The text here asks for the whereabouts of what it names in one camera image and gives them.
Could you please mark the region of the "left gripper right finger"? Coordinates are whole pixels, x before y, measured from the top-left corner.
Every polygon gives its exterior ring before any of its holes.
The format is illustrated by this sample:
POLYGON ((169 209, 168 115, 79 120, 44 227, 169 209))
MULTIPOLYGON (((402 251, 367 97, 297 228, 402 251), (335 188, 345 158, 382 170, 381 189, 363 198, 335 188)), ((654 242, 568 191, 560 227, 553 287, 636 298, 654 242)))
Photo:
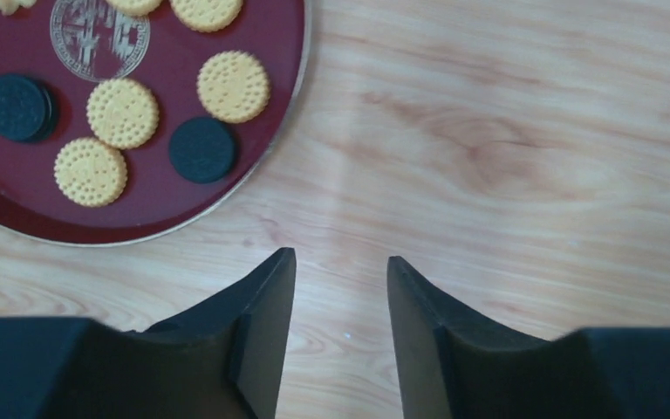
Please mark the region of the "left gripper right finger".
POLYGON ((670 418, 670 327, 579 328, 542 340, 387 264, 407 418, 670 418))

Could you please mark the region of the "dark red round plate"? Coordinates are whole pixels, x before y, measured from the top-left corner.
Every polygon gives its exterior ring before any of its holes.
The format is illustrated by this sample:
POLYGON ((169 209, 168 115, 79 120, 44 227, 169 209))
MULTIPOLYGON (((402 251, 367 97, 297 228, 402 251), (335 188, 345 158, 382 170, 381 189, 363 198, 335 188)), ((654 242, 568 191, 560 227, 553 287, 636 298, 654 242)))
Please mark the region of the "dark red round plate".
POLYGON ((104 1, 39 1, 0 12, 0 75, 22 74, 44 84, 56 106, 56 127, 41 141, 0 135, 0 226, 69 245, 136 243, 176 230, 210 212, 241 185, 270 151, 304 78, 311 37, 308 1, 247 1, 226 28, 197 32, 169 2, 147 17, 126 17, 104 1), (254 119, 234 124, 233 167, 206 184, 185 180, 168 144, 187 120, 205 115, 196 92, 203 63, 225 51, 253 54, 268 73, 271 93, 254 119), (146 86, 160 108, 153 138, 124 158, 121 196, 101 208, 67 199, 53 178, 58 151, 90 134, 86 101, 102 79, 129 77, 146 86))

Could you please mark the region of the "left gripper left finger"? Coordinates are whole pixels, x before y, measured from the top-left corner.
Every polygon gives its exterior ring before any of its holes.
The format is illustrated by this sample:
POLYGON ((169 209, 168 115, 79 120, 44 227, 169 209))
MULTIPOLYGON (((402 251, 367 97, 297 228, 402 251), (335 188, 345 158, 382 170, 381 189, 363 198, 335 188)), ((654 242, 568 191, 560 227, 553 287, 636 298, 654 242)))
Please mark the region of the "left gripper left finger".
POLYGON ((81 317, 0 318, 0 418, 272 418, 297 260, 142 332, 81 317))

